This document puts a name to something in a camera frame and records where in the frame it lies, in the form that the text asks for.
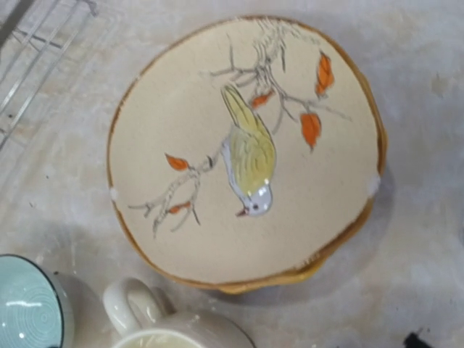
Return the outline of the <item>cream ribbed mug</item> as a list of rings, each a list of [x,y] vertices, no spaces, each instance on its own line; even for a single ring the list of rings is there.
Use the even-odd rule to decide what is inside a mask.
[[[175,311],[161,289],[123,278],[104,291],[104,309],[120,338],[113,347],[253,347],[233,321],[204,310]]]

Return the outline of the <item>cream plate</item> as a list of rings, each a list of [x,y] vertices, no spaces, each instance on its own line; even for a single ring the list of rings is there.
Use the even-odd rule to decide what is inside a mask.
[[[362,228],[387,146],[337,42],[253,15],[194,31],[140,72],[109,129],[107,177],[148,265],[240,294],[309,278]]]

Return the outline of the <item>wire dish rack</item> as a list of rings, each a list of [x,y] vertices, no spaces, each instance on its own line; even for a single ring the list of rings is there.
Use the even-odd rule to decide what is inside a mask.
[[[26,145],[70,82],[71,48],[98,15],[96,1],[33,1],[1,37],[1,147]]]

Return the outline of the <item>light blue patterned bowl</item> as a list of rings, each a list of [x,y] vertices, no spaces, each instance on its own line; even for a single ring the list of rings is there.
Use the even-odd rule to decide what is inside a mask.
[[[57,277],[15,254],[1,256],[1,346],[71,347],[75,319]]]

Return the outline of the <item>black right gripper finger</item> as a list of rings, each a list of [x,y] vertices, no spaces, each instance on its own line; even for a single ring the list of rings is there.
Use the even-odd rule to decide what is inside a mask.
[[[403,340],[404,348],[428,348],[428,344],[420,338],[421,331],[410,332]]]

